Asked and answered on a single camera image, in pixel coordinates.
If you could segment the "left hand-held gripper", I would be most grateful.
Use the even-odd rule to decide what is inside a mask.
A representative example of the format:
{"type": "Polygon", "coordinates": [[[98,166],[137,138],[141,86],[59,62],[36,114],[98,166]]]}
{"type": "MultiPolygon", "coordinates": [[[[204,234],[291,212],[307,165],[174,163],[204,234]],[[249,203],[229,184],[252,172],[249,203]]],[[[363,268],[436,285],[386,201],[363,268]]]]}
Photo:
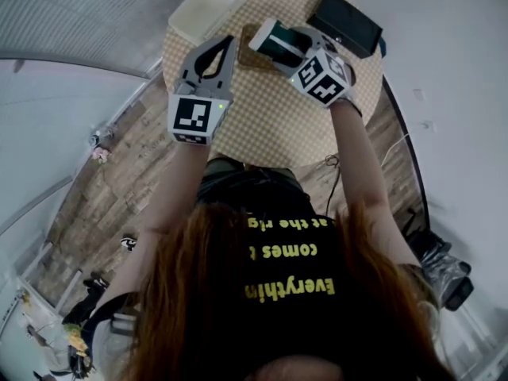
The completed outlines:
{"type": "Polygon", "coordinates": [[[233,104],[230,91],[237,50],[232,35],[213,37],[185,57],[181,79],[168,95],[167,130],[182,143],[211,146],[233,104]],[[215,71],[206,70],[220,56],[215,71]]]}

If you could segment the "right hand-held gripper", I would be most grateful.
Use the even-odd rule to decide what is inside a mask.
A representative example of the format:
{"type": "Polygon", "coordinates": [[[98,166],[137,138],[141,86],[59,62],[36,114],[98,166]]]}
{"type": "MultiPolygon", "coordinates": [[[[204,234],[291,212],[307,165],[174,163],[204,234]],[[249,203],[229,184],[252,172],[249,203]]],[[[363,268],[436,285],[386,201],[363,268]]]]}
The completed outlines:
{"type": "Polygon", "coordinates": [[[352,98],[356,74],[337,50],[334,41],[316,29],[292,27],[298,34],[297,47],[307,50],[305,60],[296,66],[272,61],[274,67],[305,96],[329,107],[339,98],[352,98]]]}

